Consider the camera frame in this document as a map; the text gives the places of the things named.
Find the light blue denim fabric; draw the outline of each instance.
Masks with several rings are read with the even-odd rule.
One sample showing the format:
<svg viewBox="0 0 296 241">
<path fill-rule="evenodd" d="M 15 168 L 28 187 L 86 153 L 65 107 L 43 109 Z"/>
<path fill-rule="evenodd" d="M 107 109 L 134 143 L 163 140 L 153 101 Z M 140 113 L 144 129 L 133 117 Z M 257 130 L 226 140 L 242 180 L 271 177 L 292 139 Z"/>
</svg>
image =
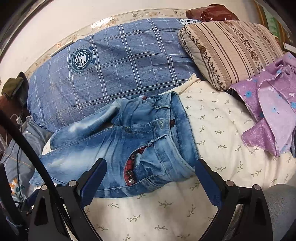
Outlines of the light blue denim fabric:
<svg viewBox="0 0 296 241">
<path fill-rule="evenodd" d="M 170 120 L 175 126 L 170 127 Z M 112 123 L 111 128 L 104 128 Z M 137 154 L 133 172 L 135 184 L 127 185 L 124 167 Z M 41 156 L 54 182 L 65 185 L 77 180 L 98 158 L 107 161 L 107 174 L 96 197 L 130 197 L 151 192 L 168 182 L 194 175 L 199 159 L 190 123 L 176 92 L 150 98 L 117 99 L 94 114 L 53 134 L 51 149 Z M 35 172 L 30 183 L 41 185 Z"/>
</svg>

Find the pillowcase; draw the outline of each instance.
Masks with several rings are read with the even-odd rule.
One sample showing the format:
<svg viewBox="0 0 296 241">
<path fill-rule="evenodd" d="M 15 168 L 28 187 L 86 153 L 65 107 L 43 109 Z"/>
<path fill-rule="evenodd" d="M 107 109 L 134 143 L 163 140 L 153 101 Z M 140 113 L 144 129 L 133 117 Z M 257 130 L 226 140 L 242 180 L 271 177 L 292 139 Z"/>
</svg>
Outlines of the pillowcase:
<svg viewBox="0 0 296 241">
<path fill-rule="evenodd" d="M 182 47 L 218 90 L 258 75 L 283 56 L 262 25 L 244 21 L 193 23 L 178 32 Z"/>
</svg>

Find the brown plastic bag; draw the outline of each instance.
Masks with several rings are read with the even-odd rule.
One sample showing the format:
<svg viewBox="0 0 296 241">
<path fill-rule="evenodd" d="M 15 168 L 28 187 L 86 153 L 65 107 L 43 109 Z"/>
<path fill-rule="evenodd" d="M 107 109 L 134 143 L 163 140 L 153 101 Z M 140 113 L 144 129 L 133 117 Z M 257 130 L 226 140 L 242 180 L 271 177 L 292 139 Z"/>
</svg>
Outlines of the brown plastic bag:
<svg viewBox="0 0 296 241">
<path fill-rule="evenodd" d="M 186 17 L 198 19 L 202 22 L 239 20 L 233 12 L 230 12 L 224 5 L 220 4 L 211 4 L 208 7 L 188 10 Z"/>
</svg>

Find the gray fabric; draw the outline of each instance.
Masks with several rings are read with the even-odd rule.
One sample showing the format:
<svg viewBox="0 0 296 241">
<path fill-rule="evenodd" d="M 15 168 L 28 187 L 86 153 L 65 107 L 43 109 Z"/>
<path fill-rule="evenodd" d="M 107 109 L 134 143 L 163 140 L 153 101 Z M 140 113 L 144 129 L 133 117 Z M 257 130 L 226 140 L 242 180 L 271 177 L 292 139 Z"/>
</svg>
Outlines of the gray fabric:
<svg viewBox="0 0 296 241">
<path fill-rule="evenodd" d="M 48 132 L 39 127 L 33 121 L 33 118 L 31 116 L 27 117 L 27 128 L 23 131 L 22 134 L 38 156 L 41 155 L 44 145 L 52 135 L 51 132 Z M 27 198 L 29 195 L 29 181 L 34 174 L 35 168 L 29 161 L 27 156 L 23 153 L 22 149 L 20 149 L 17 158 L 18 150 L 19 146 L 15 143 L 14 140 L 12 140 L 5 150 L 0 163 L 4 163 L 8 182 L 12 190 L 13 200 L 20 202 L 20 191 L 23 199 Z M 17 159 L 19 162 L 20 188 L 17 181 Z"/>
<path fill-rule="evenodd" d="M 268 205 L 274 241 L 283 238 L 296 219 L 296 188 L 277 184 L 264 191 Z"/>
</svg>

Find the blue gripper pad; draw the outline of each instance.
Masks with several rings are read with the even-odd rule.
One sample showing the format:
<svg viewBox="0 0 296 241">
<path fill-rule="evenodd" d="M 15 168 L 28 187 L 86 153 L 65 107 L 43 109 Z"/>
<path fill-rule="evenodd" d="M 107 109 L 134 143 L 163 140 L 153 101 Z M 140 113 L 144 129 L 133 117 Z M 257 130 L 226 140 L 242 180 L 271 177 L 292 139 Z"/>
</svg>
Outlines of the blue gripper pad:
<svg viewBox="0 0 296 241">
<path fill-rule="evenodd" d="M 93 165 L 93 167 L 85 173 L 92 172 L 91 176 L 87 179 L 85 185 L 82 187 L 80 191 L 80 206 L 83 209 L 85 206 L 90 205 L 92 199 L 94 198 L 94 195 L 96 191 L 98 190 L 98 187 L 100 186 L 106 172 L 107 172 L 107 162 L 104 159 L 99 159 L 97 162 Z"/>
<path fill-rule="evenodd" d="M 201 159 L 201 160 L 197 160 L 195 164 L 195 174 L 198 180 L 200 181 L 203 189 L 205 190 L 212 205 L 217 206 L 220 209 L 223 204 L 222 193 L 218 184 L 213 179 L 213 174 L 218 174 L 218 173 L 213 172 L 210 169 L 210 167 L 204 162 L 204 160 Z"/>
</svg>

